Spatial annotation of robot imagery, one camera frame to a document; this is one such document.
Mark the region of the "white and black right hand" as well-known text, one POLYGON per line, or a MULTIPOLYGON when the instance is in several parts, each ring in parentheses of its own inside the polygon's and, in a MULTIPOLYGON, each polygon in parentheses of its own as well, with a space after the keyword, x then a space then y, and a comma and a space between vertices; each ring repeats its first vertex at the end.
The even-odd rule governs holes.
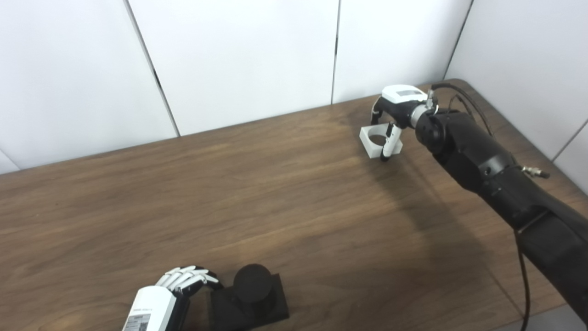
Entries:
POLYGON ((416 129, 420 117, 426 112, 437 111, 439 105, 433 90, 427 93, 410 85, 391 85, 383 88, 374 102, 370 113, 370 124, 379 124, 384 114, 391 116, 384 131, 385 143, 380 152, 380 160, 387 162, 395 155, 401 132, 406 128, 416 129))

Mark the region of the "white and black left hand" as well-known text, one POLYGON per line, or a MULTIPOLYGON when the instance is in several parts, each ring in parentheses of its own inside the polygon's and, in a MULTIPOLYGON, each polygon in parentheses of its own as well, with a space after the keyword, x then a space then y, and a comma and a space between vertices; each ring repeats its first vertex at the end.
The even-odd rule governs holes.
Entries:
POLYGON ((191 297, 200 289, 223 289, 216 273, 197 265, 173 268, 154 285, 139 289, 124 323, 124 331, 180 331, 191 297))

